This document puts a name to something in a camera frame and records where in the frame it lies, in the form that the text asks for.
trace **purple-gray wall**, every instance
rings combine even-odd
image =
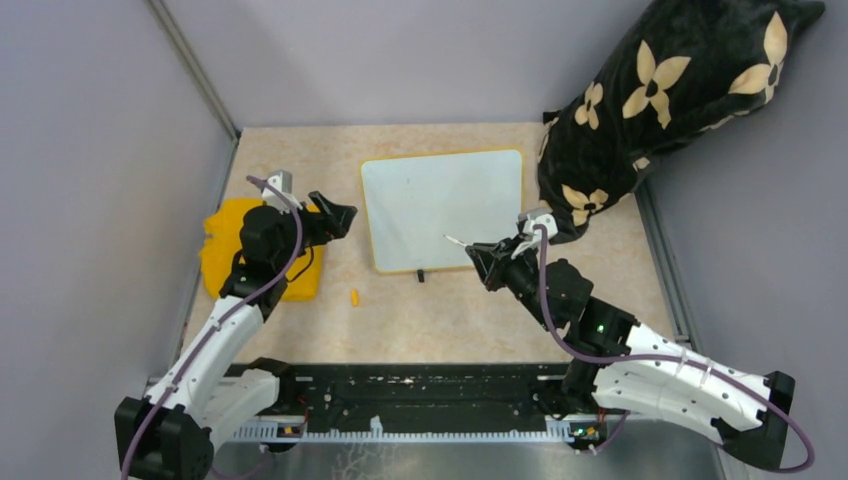
[[[243,128],[537,121],[648,0],[167,3]]]
[[[789,52],[773,103],[650,181],[702,349],[796,378],[792,415],[818,460],[793,478],[809,479],[848,471],[848,2],[827,6]],[[797,463],[803,448],[789,444]]]
[[[0,478],[113,479],[230,141],[144,2],[0,7]]]

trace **marble surface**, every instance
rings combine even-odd
[[[285,168],[294,194],[319,190],[331,201],[360,209],[347,238],[325,251],[315,300],[280,304],[236,361],[258,356],[292,363],[542,362],[569,356],[508,290],[490,293],[473,270],[381,275],[373,267],[359,165],[387,155],[511,146],[525,156],[524,209],[538,205],[535,165],[541,123],[252,128],[243,133],[226,198],[255,196],[245,181]],[[500,239],[469,239],[497,241]],[[568,260],[595,283],[594,295],[634,313],[661,334],[671,324],[631,196],[592,219],[579,241],[549,250],[549,262]],[[351,289],[359,291],[353,307]],[[214,300],[200,288],[186,341],[206,321]]]

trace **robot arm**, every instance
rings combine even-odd
[[[465,250],[487,290],[506,287],[545,330],[567,329],[564,340],[552,332],[575,357],[562,395],[554,399],[560,413],[638,412],[693,430],[755,467],[780,467],[788,425],[752,392],[786,413],[794,379],[780,372],[765,377],[741,372],[663,338],[630,313],[593,297],[592,282],[564,259],[544,267],[545,311],[536,250],[556,234],[556,222],[548,210],[537,209],[519,217],[518,230],[514,238]]]
[[[225,375],[279,303],[294,258],[344,238],[357,213],[318,192],[309,198],[319,211],[308,212],[291,194],[291,180],[281,171],[257,181],[265,204],[244,216],[237,256],[244,263],[233,262],[220,298],[186,353],[142,399],[127,397],[116,410],[121,464],[130,457],[125,473],[145,480],[205,478],[215,452],[233,432],[287,393],[286,365],[279,362],[253,365],[239,377]]]

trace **floral pillow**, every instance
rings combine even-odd
[[[560,233],[636,189],[671,152],[773,98],[787,51],[824,13],[800,0],[654,0],[586,91],[546,113],[537,178]]]

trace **yellow sponge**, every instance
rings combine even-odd
[[[217,213],[203,222],[207,237],[200,251],[200,272],[203,275],[203,286],[212,298],[218,298],[218,292],[230,275],[233,257],[241,249],[239,230],[244,225],[244,215],[251,208],[260,205],[262,200],[258,198],[227,199]],[[311,212],[318,211],[314,205],[307,208]],[[306,255],[299,257],[286,273],[289,284],[282,301],[308,302],[318,293],[324,247],[313,247],[311,253],[309,250],[307,249]],[[314,258],[309,265],[311,255],[314,255]],[[301,271],[303,273],[292,281]]]

